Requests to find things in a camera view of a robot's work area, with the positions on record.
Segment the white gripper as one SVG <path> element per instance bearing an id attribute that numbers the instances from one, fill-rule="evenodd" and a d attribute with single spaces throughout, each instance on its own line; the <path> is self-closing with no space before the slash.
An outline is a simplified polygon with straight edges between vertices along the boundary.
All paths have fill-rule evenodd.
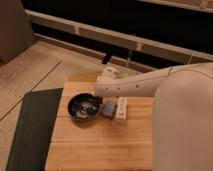
<path id="1" fill-rule="evenodd" d="M 119 70 L 114 67 L 108 66 L 108 67 L 105 67 L 103 71 L 101 72 L 101 74 L 97 77 L 97 81 L 108 82 L 108 81 L 117 79 L 118 76 L 119 76 Z"/>

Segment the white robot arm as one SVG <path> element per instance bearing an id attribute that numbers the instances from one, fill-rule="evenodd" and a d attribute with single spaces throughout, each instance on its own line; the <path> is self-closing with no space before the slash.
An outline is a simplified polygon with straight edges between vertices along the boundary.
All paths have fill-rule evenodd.
<path id="1" fill-rule="evenodd" d="M 213 171 L 213 62 L 123 79 L 106 68 L 94 92 L 153 99 L 153 171 Z"/>

